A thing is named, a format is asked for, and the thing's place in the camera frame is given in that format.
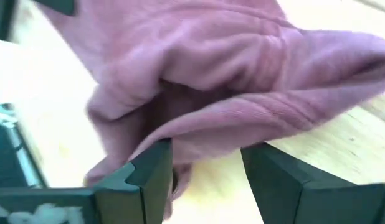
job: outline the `wooden table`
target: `wooden table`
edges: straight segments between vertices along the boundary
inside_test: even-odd
[[[279,2],[289,18],[301,27],[363,30],[385,37],[385,13],[353,1]],[[327,20],[320,19],[330,14],[332,17]],[[35,74],[34,80],[30,77],[31,86],[34,81],[47,82],[33,86],[16,100],[24,133],[40,168],[52,187],[80,186],[86,171],[103,157],[97,135],[84,114],[95,84],[30,0],[20,0],[13,41],[38,52],[31,53],[36,58],[30,59],[30,65],[23,71]],[[21,64],[11,59],[8,63]],[[269,143],[348,181],[385,182],[385,94],[314,131]],[[191,185],[175,201],[174,215],[167,221],[260,222],[238,151],[198,162]]]

